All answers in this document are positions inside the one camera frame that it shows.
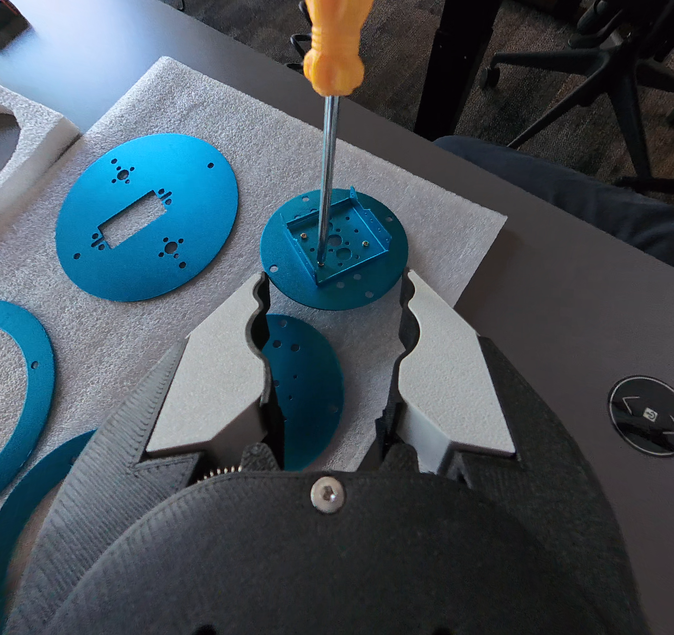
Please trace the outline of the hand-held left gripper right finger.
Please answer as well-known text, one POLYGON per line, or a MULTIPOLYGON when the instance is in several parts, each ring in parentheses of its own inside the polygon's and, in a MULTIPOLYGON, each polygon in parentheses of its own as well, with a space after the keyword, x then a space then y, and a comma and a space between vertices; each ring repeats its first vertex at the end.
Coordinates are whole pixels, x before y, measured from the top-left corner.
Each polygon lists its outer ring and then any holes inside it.
POLYGON ((480 465, 516 465, 516 447, 478 334, 416 271, 405 269, 396 359, 382 416, 375 421, 380 459, 405 443, 428 472, 448 475, 459 454, 480 465))

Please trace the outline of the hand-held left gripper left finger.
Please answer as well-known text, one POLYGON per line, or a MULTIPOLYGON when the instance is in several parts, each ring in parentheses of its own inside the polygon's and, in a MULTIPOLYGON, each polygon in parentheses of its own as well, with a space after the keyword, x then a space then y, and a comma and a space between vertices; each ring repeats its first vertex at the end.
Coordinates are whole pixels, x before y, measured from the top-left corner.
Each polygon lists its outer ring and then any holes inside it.
POLYGON ((257 272, 189 335, 146 451, 205 452, 219 467, 240 462, 248 445, 270 446, 284 466, 284 417, 270 364, 269 278, 257 272))

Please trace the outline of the small blue round metal plate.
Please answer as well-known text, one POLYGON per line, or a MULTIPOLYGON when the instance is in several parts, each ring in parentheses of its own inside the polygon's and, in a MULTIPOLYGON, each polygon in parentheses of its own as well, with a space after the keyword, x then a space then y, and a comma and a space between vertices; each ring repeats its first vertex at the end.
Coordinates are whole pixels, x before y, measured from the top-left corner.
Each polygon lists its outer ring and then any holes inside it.
MULTIPOLYGON (((349 192, 350 189, 333 189, 332 203, 347 197, 349 192)), ((354 309, 381 298, 402 275, 409 252, 403 226, 383 203, 365 193, 358 194, 364 208, 372 210, 391 234, 390 250, 322 286, 317 286, 310 277, 286 233, 286 223, 295 215, 319 213, 320 191, 306 192, 287 201, 267 222, 260 241, 262 264, 274 285, 293 301, 322 310, 354 309)))

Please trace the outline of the blue square metal bracket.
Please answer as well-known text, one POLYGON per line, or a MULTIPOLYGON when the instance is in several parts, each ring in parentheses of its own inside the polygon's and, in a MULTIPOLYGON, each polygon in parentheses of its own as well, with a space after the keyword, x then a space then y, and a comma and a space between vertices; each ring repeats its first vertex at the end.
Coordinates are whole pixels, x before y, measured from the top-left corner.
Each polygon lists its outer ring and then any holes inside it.
POLYGON ((391 234, 372 210, 364 208, 360 195, 353 187, 347 197, 331 205, 323 264, 317 259, 318 218, 317 212, 310 212, 295 215, 286 223, 292 248, 317 286, 327 284, 390 250, 391 234))

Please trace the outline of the yellow-handled screwdriver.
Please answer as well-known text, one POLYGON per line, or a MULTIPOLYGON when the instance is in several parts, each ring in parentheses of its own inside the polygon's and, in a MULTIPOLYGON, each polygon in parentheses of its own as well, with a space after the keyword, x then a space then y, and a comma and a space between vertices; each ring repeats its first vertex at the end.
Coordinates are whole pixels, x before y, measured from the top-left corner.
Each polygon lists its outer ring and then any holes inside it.
POLYGON ((304 74, 314 90, 325 98, 317 243, 317 265, 323 268, 332 204, 340 99, 350 95, 363 82, 365 67, 359 57, 359 44, 373 0, 305 1, 312 28, 311 49, 303 63, 304 74))

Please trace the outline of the dark grey desk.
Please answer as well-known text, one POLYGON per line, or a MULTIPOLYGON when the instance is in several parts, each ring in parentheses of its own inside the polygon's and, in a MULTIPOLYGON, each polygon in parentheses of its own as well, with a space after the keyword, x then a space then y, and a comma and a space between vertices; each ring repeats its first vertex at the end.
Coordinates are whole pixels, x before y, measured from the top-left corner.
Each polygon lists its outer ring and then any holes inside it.
MULTIPOLYGON (((33 29, 1 84, 87 131, 161 56, 318 126, 299 74, 157 0, 10 0, 33 29)), ((654 634, 673 633, 673 459, 630 447, 608 415, 619 379, 673 384, 673 269, 354 102, 341 136, 508 220, 458 302, 557 413, 591 462, 654 634)))

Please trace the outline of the round black desk control panel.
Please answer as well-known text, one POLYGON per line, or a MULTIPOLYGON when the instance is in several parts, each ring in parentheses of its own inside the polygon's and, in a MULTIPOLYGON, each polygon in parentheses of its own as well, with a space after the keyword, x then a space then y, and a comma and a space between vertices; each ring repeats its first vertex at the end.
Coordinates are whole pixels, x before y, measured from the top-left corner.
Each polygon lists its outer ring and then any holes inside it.
POLYGON ((623 439, 650 456, 673 456, 673 388, 643 375, 618 381, 609 394, 609 415, 623 439))

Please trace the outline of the black desk leg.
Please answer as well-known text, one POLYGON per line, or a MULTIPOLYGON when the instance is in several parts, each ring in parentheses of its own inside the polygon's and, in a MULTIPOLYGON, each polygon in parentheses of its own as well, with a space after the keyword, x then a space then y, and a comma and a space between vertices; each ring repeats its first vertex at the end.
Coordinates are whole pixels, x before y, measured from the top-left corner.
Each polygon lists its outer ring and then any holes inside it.
POLYGON ((414 132, 430 141, 454 133, 503 0, 445 0, 414 132))

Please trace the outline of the small blue perforated disc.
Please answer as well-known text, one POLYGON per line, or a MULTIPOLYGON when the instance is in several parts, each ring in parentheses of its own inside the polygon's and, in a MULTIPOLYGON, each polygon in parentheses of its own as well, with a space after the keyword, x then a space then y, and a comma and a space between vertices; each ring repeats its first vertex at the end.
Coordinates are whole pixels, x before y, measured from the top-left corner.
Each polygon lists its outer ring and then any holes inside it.
POLYGON ((267 314, 270 337, 262 353, 270 363, 285 417, 284 467, 300 471, 328 446, 341 419, 344 382, 332 346, 314 327, 267 314))

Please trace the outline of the large blue disc rectangular cutout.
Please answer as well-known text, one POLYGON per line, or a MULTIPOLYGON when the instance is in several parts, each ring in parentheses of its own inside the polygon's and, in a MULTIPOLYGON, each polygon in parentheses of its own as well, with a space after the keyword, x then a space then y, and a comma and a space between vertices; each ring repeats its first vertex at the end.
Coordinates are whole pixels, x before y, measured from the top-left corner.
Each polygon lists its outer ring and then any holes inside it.
POLYGON ((55 228, 59 262, 83 291, 132 302, 198 275, 226 242, 237 180, 211 144, 176 133, 146 135, 103 154, 74 183, 55 228), (147 195, 164 213, 116 246, 100 227, 147 195))

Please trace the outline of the white foam sheet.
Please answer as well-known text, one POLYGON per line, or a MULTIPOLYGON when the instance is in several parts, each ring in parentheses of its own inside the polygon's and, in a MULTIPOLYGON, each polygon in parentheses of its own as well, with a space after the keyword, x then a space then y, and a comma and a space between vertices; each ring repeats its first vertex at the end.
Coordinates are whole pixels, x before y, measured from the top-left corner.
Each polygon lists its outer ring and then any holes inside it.
MULTIPOLYGON (((1 300, 29 310, 55 350, 54 405, 29 469, 98 427, 173 343, 262 269, 259 239, 274 211, 318 187, 322 132, 162 57, 49 171, 1 237, 1 300), (66 277, 55 226, 72 184, 111 148, 154 133, 204 139, 230 162, 239 213, 217 258, 194 280, 142 302, 91 296, 66 277)), ((409 240, 408 266, 454 306, 506 222, 502 214, 339 141, 336 185, 392 209, 409 240)))

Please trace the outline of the white foam block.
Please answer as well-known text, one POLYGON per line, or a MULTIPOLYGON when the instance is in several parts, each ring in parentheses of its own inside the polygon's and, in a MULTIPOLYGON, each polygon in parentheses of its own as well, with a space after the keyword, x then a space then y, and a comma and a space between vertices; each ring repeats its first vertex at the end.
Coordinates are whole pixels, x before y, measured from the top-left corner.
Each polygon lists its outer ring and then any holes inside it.
POLYGON ((1 223, 11 218, 78 128, 58 112, 1 87, 1 223))

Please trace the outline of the dark box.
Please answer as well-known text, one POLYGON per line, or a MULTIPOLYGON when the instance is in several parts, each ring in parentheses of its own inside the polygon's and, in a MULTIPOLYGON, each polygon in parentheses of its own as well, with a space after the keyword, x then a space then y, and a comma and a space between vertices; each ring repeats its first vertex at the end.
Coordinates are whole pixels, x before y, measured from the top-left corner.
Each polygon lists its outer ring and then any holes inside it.
POLYGON ((10 0, 1 0, 0 9, 0 49, 4 49, 21 33, 25 32, 30 24, 10 0))

